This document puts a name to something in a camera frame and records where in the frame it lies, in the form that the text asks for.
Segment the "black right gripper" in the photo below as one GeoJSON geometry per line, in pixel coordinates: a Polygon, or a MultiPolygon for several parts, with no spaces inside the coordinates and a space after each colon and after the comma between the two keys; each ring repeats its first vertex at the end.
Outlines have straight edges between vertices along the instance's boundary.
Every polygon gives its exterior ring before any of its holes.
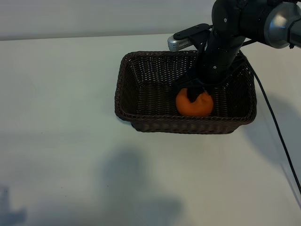
{"type": "Polygon", "coordinates": [[[200,86],[200,81],[206,85],[222,82],[242,44],[242,36],[223,37],[213,29],[195,63],[199,79],[195,75],[184,74],[173,82],[173,88],[175,90],[187,88],[189,101],[195,102],[198,96],[205,92],[200,86]]]}

